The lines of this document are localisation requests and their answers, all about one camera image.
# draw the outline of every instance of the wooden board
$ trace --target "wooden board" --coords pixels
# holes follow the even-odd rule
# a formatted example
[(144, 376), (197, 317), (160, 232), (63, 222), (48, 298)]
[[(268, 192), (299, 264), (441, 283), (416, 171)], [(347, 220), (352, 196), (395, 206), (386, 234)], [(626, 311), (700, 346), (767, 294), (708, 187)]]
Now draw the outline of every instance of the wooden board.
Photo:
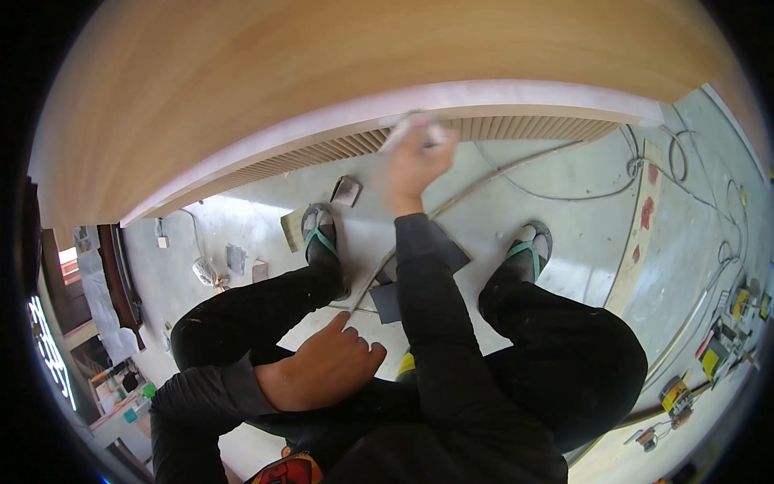
[(613, 287), (610, 288), (608, 299), (604, 302), (604, 308), (619, 318), (624, 314), (634, 290), (639, 282), (639, 274), (642, 272), (642, 264), (648, 255), (650, 238), (655, 230), (653, 223), (656, 220), (656, 211), (659, 210), (661, 198), (662, 173), (656, 169), (664, 169), (664, 155), (653, 143), (645, 140), (643, 147), (645, 161), (642, 165), (642, 174), (639, 181), (637, 205), (632, 219), (632, 228), (621, 258), (621, 265), (615, 274)]
[(219, 149), (348, 99), (534, 79), (672, 102), (732, 59), (695, 2), (111, 0), (54, 82), (30, 173), (64, 249), (69, 227), (118, 222)]

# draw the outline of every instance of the sanding sponge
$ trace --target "sanding sponge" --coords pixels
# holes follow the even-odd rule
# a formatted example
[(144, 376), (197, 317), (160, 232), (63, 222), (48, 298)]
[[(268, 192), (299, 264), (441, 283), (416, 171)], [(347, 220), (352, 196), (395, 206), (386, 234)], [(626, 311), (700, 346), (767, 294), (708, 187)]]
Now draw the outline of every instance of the sanding sponge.
[(413, 125), (413, 119), (415, 116), (424, 116), (427, 118), (427, 137), (425, 138), (424, 143), (425, 148), (432, 148), (434, 146), (443, 145), (446, 142), (447, 134), (444, 127), (441, 126), (436, 119), (428, 116), (428, 114), (424, 111), (415, 110), (407, 112), (406, 115), (404, 115), (396, 123), (396, 125), (392, 127), (389, 135), (387, 136), (387, 139), (385, 139), (382, 147), (379, 148), (380, 153), (391, 152), (398, 144), (400, 144), (401, 141), (403, 141), (406, 135), (409, 134), (409, 131), (411, 131), (411, 126)]

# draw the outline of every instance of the black sleeve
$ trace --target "black sleeve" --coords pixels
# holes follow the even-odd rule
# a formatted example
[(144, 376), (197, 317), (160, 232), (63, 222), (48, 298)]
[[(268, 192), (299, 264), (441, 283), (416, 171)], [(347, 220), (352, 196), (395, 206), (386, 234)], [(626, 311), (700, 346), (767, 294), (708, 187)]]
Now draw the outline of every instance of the black sleeve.
[(395, 226), (398, 304), (416, 362), (423, 414), (456, 427), (510, 411), (514, 406), (486, 366), (427, 216), (400, 217)]
[(156, 482), (227, 482), (218, 438), (251, 417), (275, 412), (248, 355), (234, 365), (176, 374), (151, 401)]

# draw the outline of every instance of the workshop floor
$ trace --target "workshop floor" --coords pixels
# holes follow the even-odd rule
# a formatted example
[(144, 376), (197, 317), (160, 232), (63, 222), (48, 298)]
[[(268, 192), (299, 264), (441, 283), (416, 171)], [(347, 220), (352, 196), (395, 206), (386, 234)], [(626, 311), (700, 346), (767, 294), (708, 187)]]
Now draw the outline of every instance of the workshop floor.
[[(696, 140), (707, 169), (705, 176), (688, 136), (681, 136), (689, 148), (685, 187), (695, 196), (714, 203), (713, 192), (707, 184), (709, 177), (717, 203), (726, 214), (729, 213), (727, 199), (731, 210), (741, 213), (738, 198), (734, 194), (727, 197), (729, 176), (739, 187), (746, 189), (748, 224), (746, 227), (740, 224), (741, 254), (746, 256), (744, 268), (749, 277), (758, 278), (765, 286), (774, 241), (770, 227), (772, 193), (762, 182), (731, 124), (704, 92), (695, 91), (676, 107), (685, 123), (700, 133)], [(663, 110), (667, 127), (673, 132), (684, 130), (670, 106), (664, 105)], [(634, 133), (641, 154), (643, 139), (647, 138), (661, 149), (665, 158), (668, 156), (671, 138), (666, 133), (636, 127)], [(633, 147), (628, 135), (628, 130), (625, 134), (616, 130), (588, 146), (513, 170), (509, 176), (528, 190), (551, 197), (577, 198), (611, 193), (629, 182), (626, 167), (633, 157)], [(454, 168), (426, 191), (425, 207), (432, 210), (440, 206), (492, 172), (482, 154), (501, 166), (563, 143), (487, 141), (479, 142), (478, 148), (472, 142), (462, 143), (457, 148)], [(676, 154), (675, 170), (680, 173), (681, 160)], [(357, 292), (395, 243), (392, 219), (382, 206), (380, 180), (384, 177), (380, 175), (383, 170), (384, 160), (377, 156), (360, 156), (260, 180), (210, 197), (203, 204), (193, 204), (187, 209), (196, 216), (207, 257), (212, 259), (219, 273), (229, 273), (225, 262), (227, 243), (247, 252), (245, 275), (229, 273), (230, 285), (237, 287), (251, 282), (250, 266), (255, 259), (268, 263), (269, 276), (304, 266), (303, 253), (291, 253), (288, 249), (279, 217), (305, 204), (327, 201), (338, 177), (345, 174), (354, 177), (364, 184), (357, 204), (353, 208), (334, 208), (340, 236), (339, 253), (353, 292)], [(593, 201), (547, 201), (518, 191), (500, 177), (437, 219), (472, 259), (456, 273), (455, 280), (468, 305), (483, 353), (510, 344), (489, 328), (475, 307), (478, 292), (502, 261), (512, 233), (530, 220), (548, 225), (553, 235), (553, 255), (539, 285), (570, 299), (603, 307), (632, 227), (638, 187), (636, 180), (614, 197)], [(623, 312), (624, 320), (645, 348), (650, 364), (668, 349), (677, 329), (692, 313), (694, 303), (718, 267), (717, 252), (721, 241), (728, 240), (729, 252), (736, 252), (739, 247), (738, 232), (733, 225), (724, 221), (721, 226), (714, 209), (695, 201), (668, 180), (662, 183), (659, 210), (654, 217), (655, 230), (649, 251), (643, 254), (642, 272)], [(136, 222), (125, 230), (125, 244), (143, 302), (146, 326), (142, 334), (148, 346), (134, 359), (160, 386), (177, 371), (161, 343), (165, 322), (174, 325), (193, 306), (214, 296), (214, 290), (201, 284), (191, 270), (191, 264), (199, 256), (191, 218), (176, 212), (163, 220), (164, 235), (170, 240), (168, 249), (156, 246), (154, 228), (152, 219)], [(714, 308), (721, 289), (730, 287), (740, 267), (740, 263), (732, 263), (721, 274), (717, 290), (710, 288), (711, 295), (700, 309)], [(335, 304), (348, 306), (349, 303)], [(366, 296), (361, 307), (374, 309), (370, 297)], [(297, 348), (338, 311), (337, 308), (323, 308), (310, 314), (281, 344), (290, 349)], [(387, 359), (377, 376), (394, 378), (407, 347), (400, 324), (383, 325), (378, 315), (363, 312), (356, 312), (351, 323), (367, 340), (380, 341), (388, 349)], [(696, 371), (692, 378), (696, 381), (703, 378), (693, 353), (698, 344), (696, 341), (704, 337), (706, 327), (707, 322), (698, 319), (689, 327), (686, 337), (652, 378), (636, 409), (657, 405), (656, 394), (663, 386), (662, 381), (665, 383), (674, 374), (693, 368)], [(278, 458), (282, 446), (282, 439), (245, 425), (221, 439), (224, 461), (245, 479)]]

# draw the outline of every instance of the illuminated sign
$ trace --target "illuminated sign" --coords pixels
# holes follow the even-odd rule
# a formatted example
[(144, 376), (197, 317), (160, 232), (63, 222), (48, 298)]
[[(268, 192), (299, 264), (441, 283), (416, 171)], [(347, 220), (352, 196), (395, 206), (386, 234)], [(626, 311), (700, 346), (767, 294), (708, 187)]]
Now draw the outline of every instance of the illuminated sign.
[(73, 410), (76, 410), (75, 399), (70, 389), (70, 375), (67, 374), (67, 368), (64, 366), (62, 355), (53, 341), (53, 336), (51, 336), (51, 330), (46, 322), (46, 315), (43, 314), (43, 309), (40, 306), (40, 298), (32, 296), (27, 305), (29, 306), (29, 313), (32, 315), (33, 324), (37, 324), (40, 328), (40, 335), (37, 337), (40, 355), (43, 357), (46, 366), (49, 367), (53, 381), (62, 386), (62, 395), (70, 401)]

